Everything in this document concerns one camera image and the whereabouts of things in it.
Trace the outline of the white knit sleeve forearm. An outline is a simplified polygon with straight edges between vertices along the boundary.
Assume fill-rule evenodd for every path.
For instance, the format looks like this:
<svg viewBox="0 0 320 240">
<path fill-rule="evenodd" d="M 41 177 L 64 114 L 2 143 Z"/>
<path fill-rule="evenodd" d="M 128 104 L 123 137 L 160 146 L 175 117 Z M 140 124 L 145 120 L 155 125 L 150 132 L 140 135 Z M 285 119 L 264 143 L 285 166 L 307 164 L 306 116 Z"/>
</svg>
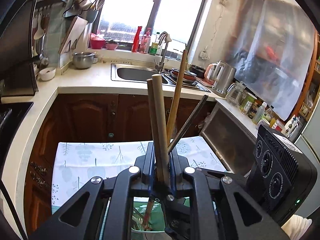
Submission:
<svg viewBox="0 0 320 240">
<path fill-rule="evenodd" d="M 303 218 L 299 215 L 292 215 L 291 218 L 281 227 L 291 240 L 299 240 L 312 224 L 312 219 Z"/>
</svg>

